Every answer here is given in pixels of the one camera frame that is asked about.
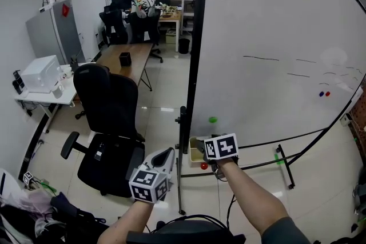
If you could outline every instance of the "refrigerator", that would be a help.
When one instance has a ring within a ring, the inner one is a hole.
[[[85,62],[71,0],[54,3],[28,20],[26,26],[37,58],[56,55],[63,65],[69,64],[76,55],[79,63]]]

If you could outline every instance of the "clothes pile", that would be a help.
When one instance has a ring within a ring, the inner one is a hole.
[[[108,228],[62,193],[52,196],[39,181],[32,180],[27,189],[21,184],[0,169],[0,244],[97,243]]]

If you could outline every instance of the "white printer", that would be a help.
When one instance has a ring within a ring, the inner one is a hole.
[[[23,71],[21,77],[30,93],[50,93],[58,82],[60,66],[56,55],[37,58]]]

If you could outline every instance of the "green ball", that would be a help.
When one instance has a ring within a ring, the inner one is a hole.
[[[210,123],[216,123],[217,122],[217,117],[210,117],[210,118],[208,118],[208,122],[210,122]]]

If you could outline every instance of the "whiteboard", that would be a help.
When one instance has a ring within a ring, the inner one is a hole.
[[[190,135],[247,146],[329,127],[366,73],[365,28],[356,0],[206,0]]]

